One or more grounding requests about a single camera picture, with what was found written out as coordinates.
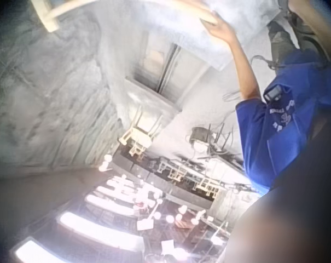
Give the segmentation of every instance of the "blue shirt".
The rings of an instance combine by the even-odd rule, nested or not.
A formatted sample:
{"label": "blue shirt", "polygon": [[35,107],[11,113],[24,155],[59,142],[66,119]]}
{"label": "blue shirt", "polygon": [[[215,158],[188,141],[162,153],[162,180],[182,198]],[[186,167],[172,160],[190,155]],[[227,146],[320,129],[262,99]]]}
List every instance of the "blue shirt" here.
{"label": "blue shirt", "polygon": [[284,64],[264,92],[276,100],[236,106],[246,174],[263,195],[306,146],[317,110],[331,108],[331,65],[320,68],[310,50],[295,51]]}

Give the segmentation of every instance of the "person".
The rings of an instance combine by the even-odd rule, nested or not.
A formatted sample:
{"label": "person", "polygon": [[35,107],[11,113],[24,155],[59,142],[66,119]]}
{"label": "person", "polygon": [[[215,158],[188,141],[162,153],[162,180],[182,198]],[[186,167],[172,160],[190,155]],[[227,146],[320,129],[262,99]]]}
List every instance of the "person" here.
{"label": "person", "polygon": [[[310,9],[309,1],[294,0],[290,4],[293,10],[303,10],[303,19],[311,22],[319,38],[325,32],[330,44],[324,47],[331,50],[331,30],[324,29],[327,23]],[[311,49],[297,49],[289,33],[272,21],[268,24],[269,38],[278,67],[276,78],[263,93],[263,101],[234,30],[218,14],[215,17],[216,25],[202,23],[213,37],[226,42],[233,54],[243,99],[236,113],[245,171],[253,187],[264,195],[324,126],[331,112],[331,63],[325,65]]]}

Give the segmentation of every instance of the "man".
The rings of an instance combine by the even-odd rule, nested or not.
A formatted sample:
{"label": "man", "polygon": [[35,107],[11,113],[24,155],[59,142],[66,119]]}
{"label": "man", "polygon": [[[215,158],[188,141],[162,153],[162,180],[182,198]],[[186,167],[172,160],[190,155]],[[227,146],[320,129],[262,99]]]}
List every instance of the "man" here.
{"label": "man", "polygon": [[[290,2],[293,10],[331,52],[331,30],[308,0]],[[266,194],[274,180],[325,124],[331,111],[331,64],[312,50],[299,50],[278,23],[268,25],[272,57],[279,68],[265,89],[265,102],[234,30],[216,15],[217,25],[202,21],[209,33],[225,41],[233,54],[243,101],[236,106],[245,170],[253,186]]]}

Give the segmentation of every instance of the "blue work uniform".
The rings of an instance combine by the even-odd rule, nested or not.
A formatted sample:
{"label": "blue work uniform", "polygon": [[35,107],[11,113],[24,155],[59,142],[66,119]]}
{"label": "blue work uniform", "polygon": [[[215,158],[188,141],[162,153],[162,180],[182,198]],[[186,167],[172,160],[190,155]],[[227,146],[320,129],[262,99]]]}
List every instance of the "blue work uniform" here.
{"label": "blue work uniform", "polygon": [[322,68],[311,50],[296,50],[283,64],[264,92],[266,103],[236,106],[246,174],[262,195],[306,146],[317,111],[331,109],[331,64]]}

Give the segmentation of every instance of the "raised arm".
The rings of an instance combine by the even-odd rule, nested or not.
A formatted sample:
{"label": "raised arm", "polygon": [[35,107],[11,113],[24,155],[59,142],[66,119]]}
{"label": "raised arm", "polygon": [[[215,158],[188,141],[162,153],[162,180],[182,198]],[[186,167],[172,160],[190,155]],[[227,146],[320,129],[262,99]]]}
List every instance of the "raised arm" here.
{"label": "raised arm", "polygon": [[201,22],[213,37],[226,42],[230,47],[236,64],[240,92],[243,100],[261,99],[257,79],[237,39],[234,29],[217,14],[214,14],[214,16],[217,19],[217,25],[203,20]]}

